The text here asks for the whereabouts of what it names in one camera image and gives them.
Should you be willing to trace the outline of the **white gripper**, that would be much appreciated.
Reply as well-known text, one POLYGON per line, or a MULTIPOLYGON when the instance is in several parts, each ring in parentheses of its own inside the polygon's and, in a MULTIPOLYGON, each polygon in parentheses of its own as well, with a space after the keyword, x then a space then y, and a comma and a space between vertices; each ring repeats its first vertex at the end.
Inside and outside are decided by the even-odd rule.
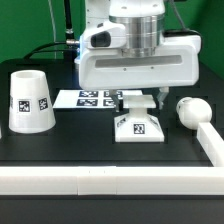
POLYGON ((180 32, 163 35, 142 25, 105 21, 80 37, 79 85, 111 90, 116 112, 118 89, 160 88, 159 108, 173 86, 191 86, 199 77, 201 37, 180 32))

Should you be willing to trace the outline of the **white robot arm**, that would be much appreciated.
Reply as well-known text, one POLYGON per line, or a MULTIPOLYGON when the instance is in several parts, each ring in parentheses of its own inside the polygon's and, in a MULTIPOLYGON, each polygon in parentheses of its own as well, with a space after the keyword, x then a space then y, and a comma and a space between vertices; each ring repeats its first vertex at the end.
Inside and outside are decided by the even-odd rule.
POLYGON ((199 78, 201 36, 181 26, 164 28, 165 4, 174 0, 86 0, 80 37, 79 85, 84 90, 158 88, 199 78))

